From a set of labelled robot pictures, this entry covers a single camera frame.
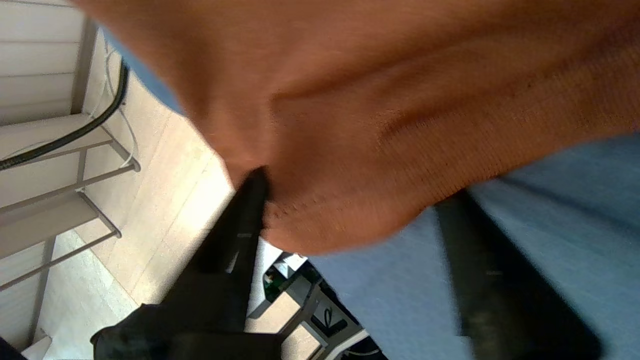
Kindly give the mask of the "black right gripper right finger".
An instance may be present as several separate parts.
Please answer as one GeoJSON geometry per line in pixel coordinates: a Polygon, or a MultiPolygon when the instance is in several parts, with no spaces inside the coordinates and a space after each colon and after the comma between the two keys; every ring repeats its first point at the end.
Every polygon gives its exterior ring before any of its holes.
{"type": "Polygon", "coordinates": [[[599,360],[601,338],[467,191],[434,207],[475,360],[599,360]]]}

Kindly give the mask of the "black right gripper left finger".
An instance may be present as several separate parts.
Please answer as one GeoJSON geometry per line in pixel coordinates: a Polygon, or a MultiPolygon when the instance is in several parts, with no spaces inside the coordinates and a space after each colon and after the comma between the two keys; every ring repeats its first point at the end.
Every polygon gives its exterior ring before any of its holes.
{"type": "Polygon", "coordinates": [[[250,171],[162,301],[91,337],[94,359],[281,359],[281,335],[246,331],[268,196],[266,170],[250,171]]]}

